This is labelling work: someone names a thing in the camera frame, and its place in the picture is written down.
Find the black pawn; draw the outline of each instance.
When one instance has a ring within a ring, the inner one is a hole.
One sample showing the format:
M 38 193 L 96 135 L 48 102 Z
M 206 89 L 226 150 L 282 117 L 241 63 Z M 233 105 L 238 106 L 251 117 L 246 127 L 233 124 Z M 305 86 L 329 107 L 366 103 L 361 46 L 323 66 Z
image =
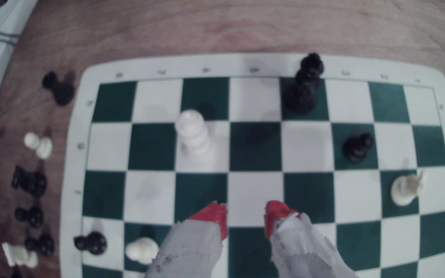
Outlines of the black pawn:
M 101 255 L 107 249 L 106 237 L 97 231 L 91 232 L 87 237 L 75 237 L 74 242 L 78 250 L 88 250 L 92 255 Z
M 68 83 L 60 82 L 58 76 L 53 71 L 44 76 L 42 86 L 53 92 L 54 100 L 61 106 L 69 104 L 75 95 L 75 88 Z
M 42 255 L 50 257 L 54 253 L 54 241 L 53 238 L 48 234 L 43 234 L 39 237 L 39 250 Z
M 39 248 L 39 243 L 37 242 L 37 239 L 33 237 L 28 237 L 25 240 L 25 249 L 29 251 L 34 251 L 37 250 L 37 248 Z
M 20 221 L 20 222 L 26 222 L 28 219 L 29 213 L 22 209 L 22 208 L 17 208 L 15 210 L 15 218 L 16 220 Z
M 374 137 L 370 133 L 348 138 L 343 144 L 343 152 L 352 162 L 362 161 L 368 150 L 374 145 Z
M 303 58 L 295 76 L 295 83 L 282 94 L 283 103 L 290 110 L 300 114 L 312 111 L 317 104 L 315 90 L 320 84 L 320 75 L 323 72 L 324 64 L 318 54 L 312 53 Z
M 29 225 L 34 229 L 38 229 L 42 227 L 43 223 L 44 214 L 42 213 L 42 210 L 39 207 L 31 208 L 29 210 Z

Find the chessboard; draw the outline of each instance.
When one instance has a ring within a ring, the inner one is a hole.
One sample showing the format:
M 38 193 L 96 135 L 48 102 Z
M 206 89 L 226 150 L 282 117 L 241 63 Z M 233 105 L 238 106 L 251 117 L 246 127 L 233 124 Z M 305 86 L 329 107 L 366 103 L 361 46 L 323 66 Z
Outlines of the chessboard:
M 228 206 L 228 238 L 213 278 L 277 277 L 264 237 L 264 206 L 281 200 L 309 215 L 360 278 L 445 277 L 445 79 L 427 67 L 321 56 L 315 108 L 281 103 L 306 54 L 142 58 L 88 68 L 70 121 L 61 202 L 64 278 L 139 278 L 147 265 L 126 244 L 159 245 L 170 226 L 208 203 Z M 217 160 L 181 153 L 174 123 L 199 111 Z M 342 151 L 371 133 L 358 163 Z M 407 206 L 393 180 L 428 174 Z M 101 232 L 100 256 L 73 238 Z

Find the white square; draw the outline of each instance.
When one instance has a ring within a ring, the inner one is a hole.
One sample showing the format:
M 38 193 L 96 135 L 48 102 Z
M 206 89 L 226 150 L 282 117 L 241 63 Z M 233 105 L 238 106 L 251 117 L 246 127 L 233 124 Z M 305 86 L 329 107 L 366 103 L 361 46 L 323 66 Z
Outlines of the white square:
M 334 223 L 324 223 L 324 224 L 313 224 L 313 227 L 317 229 L 319 234 L 327 237 L 329 241 L 337 246 L 336 243 L 336 224 Z
M 174 123 L 180 113 L 182 87 L 182 79 L 138 82 L 133 123 Z
M 284 172 L 332 172 L 334 151 L 329 122 L 281 123 Z
M 125 185 L 125 221 L 173 224 L 175 184 L 175 172 L 128 171 Z
M 211 278 L 227 278 L 228 243 L 229 243 L 229 236 L 222 241 L 223 249 L 221 251 L 221 257 L 219 258 L 219 261 L 216 263 L 216 266 L 214 266 L 214 269 L 212 269 Z
M 365 222 L 382 218 L 378 170 L 334 172 L 334 210 L 337 223 Z
M 441 125 L 436 99 L 432 89 L 405 86 L 404 90 L 411 124 Z
M 196 163 L 185 155 L 181 140 L 176 140 L 176 172 L 180 173 L 226 173 L 229 171 L 229 122 L 205 122 L 215 147 L 215 157 Z
M 418 196 L 420 214 L 445 211 L 445 167 L 418 168 L 427 175 L 427 184 L 423 193 Z
M 374 122 L 367 82 L 326 80 L 325 88 L 331 122 Z
M 418 261 L 417 277 L 445 277 L 445 253 L 420 259 L 420 261 Z
M 415 141 L 410 124 L 375 123 L 379 169 L 416 168 Z
M 231 78 L 229 119 L 232 122 L 281 120 L 278 78 Z
M 131 123 L 92 123 L 87 169 L 126 171 L 131 134 Z
M 107 249 L 100 256 L 83 252 L 83 264 L 88 266 L 123 270 L 125 253 L 125 224 L 121 220 L 83 217 L 83 235 L 98 231 L 107 238 Z
M 358 278 L 380 278 L 380 268 L 372 268 L 355 272 Z
M 145 273 L 136 272 L 136 271 L 123 271 L 123 278 L 144 278 Z
M 420 255 L 420 216 L 382 219 L 380 266 L 417 261 Z
M 267 202 L 284 200 L 282 172 L 230 172 L 228 176 L 228 225 L 263 227 Z

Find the green square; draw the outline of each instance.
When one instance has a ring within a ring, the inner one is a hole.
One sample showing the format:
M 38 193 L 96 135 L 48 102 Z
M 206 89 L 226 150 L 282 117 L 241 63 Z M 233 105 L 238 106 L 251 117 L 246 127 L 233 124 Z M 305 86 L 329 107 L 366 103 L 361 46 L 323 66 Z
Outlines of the green square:
M 99 86 L 92 122 L 130 122 L 136 81 Z
M 281 77 L 279 79 L 279 88 L 281 90 L 281 95 L 285 92 L 289 86 L 295 83 L 294 78 Z M 290 110 L 286 105 L 281 102 L 281 116 L 283 120 L 305 120 L 305 121 L 315 121 L 315 120 L 329 120 L 329 110 L 327 109 L 327 96 L 325 94 L 325 81 L 320 79 L 320 84 L 315 91 L 317 93 L 317 104 L 315 108 L 306 113 L 300 114 Z
M 280 123 L 231 123 L 231 171 L 281 171 Z
M 383 268 L 380 272 L 381 278 L 416 278 L 418 272 L 418 263 L 400 265 L 390 268 Z
M 398 206 L 394 204 L 391 198 L 392 182 L 394 182 L 394 180 L 399 176 L 405 176 L 411 174 L 416 175 L 416 170 L 396 170 L 396 171 L 380 172 L 383 218 L 418 213 L 418 197 L 416 197 L 409 205 L 406 206 Z
M 123 272 L 105 268 L 82 265 L 83 278 L 122 278 Z
M 343 144 L 351 136 L 370 133 L 374 137 L 374 145 L 368 150 L 367 156 L 360 162 L 350 161 L 343 152 Z M 334 144 L 334 166 L 336 170 L 377 169 L 377 146 L 373 124 L 332 124 L 332 141 Z
M 284 202 L 305 212 L 312 223 L 334 222 L 333 174 L 284 174 Z
M 270 242 L 263 228 L 229 228 L 228 276 L 274 278 L 277 269 L 270 261 Z
M 380 266 L 380 221 L 337 225 L 337 246 L 353 270 Z
M 123 219 L 125 173 L 86 171 L 83 188 L 83 215 Z
M 217 201 L 227 203 L 227 174 L 176 174 L 175 222 Z
M 445 166 L 445 144 L 441 127 L 413 126 L 418 167 Z
M 159 246 L 161 246 L 170 229 L 171 226 L 168 225 L 125 223 L 125 249 L 129 243 L 134 242 L 140 237 L 149 237 Z M 137 261 L 132 261 L 126 256 L 126 254 L 123 254 L 123 256 L 125 256 L 126 270 L 147 272 L 147 269 L 149 269 L 148 265 L 143 265 Z
M 129 170 L 173 170 L 176 132 L 174 124 L 133 124 Z
M 194 109 L 204 120 L 227 120 L 229 78 L 187 78 L 183 80 L 182 109 Z
M 445 211 L 420 215 L 420 258 L 445 252 Z
M 376 122 L 409 123 L 402 85 L 369 82 L 368 87 Z

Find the white pawn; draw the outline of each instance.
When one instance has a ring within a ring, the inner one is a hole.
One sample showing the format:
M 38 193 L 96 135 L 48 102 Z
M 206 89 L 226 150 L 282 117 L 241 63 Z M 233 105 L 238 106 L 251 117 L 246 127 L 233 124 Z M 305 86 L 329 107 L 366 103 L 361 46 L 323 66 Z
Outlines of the white pawn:
M 424 171 L 420 174 L 397 177 L 392 183 L 391 198 L 398 206 L 406 206 L 419 196 L 427 184 L 427 175 Z
M 39 262 L 36 251 L 28 251 L 22 245 L 11 245 L 4 242 L 2 245 L 4 256 L 8 261 L 10 267 L 14 266 L 26 266 L 28 268 L 34 268 Z
M 148 237 L 141 237 L 127 245 L 126 254 L 132 261 L 148 265 L 157 256 L 159 246 Z
M 215 145 L 209 136 L 204 118 L 198 111 L 183 111 L 176 121 L 175 129 L 190 160 L 203 162 L 213 157 Z
M 33 132 L 27 133 L 23 142 L 29 149 L 35 150 L 40 159 L 47 159 L 53 151 L 53 141 L 49 137 L 39 138 Z

